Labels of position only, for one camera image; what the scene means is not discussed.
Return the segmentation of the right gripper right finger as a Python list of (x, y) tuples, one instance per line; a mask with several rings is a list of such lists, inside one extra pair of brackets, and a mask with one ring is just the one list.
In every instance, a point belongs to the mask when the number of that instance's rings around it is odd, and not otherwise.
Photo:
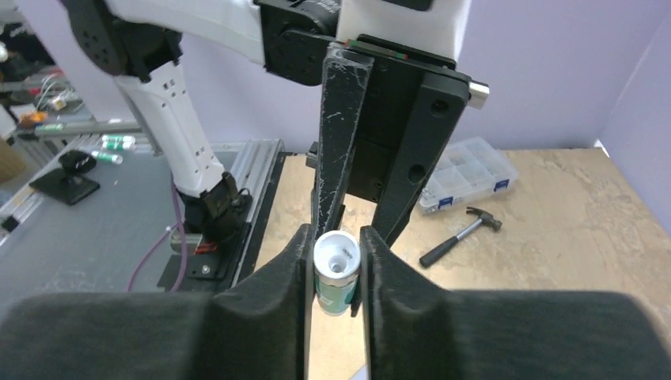
[(454, 290), (360, 231), (371, 379), (667, 379), (670, 353), (632, 297), (610, 291)]

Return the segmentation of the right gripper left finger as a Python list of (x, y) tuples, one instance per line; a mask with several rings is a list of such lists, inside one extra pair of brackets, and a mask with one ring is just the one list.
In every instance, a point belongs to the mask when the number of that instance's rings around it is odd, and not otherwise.
[(262, 268), (218, 294), (54, 293), (1, 325), (4, 379), (303, 379), (309, 323), (302, 225)]

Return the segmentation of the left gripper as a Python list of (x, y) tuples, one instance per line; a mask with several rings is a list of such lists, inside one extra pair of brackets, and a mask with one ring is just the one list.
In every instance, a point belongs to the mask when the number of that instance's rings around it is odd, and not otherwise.
[(339, 228), (347, 192), (378, 202), (372, 227), (391, 246), (464, 108), (482, 108), (490, 87), (454, 59), (365, 34), (330, 43), (322, 74), (313, 240)]

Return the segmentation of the green white glue stick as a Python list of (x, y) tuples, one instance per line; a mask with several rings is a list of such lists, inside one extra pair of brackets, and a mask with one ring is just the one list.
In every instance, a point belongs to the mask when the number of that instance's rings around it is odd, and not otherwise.
[(354, 236), (342, 230), (321, 235), (313, 246), (315, 289), (329, 316), (344, 314), (354, 297), (362, 254)]

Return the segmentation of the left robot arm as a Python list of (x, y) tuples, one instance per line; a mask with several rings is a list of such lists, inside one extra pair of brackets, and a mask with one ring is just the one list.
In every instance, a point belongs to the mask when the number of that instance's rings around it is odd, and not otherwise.
[(224, 242), (248, 199), (216, 158), (181, 66), (183, 34), (266, 72), (319, 86), (312, 224), (339, 226), (345, 195), (376, 204), (393, 243), (464, 110), (489, 87), (461, 73), (468, 1), (65, 1), (87, 58), (111, 76), (163, 154), (187, 226)]

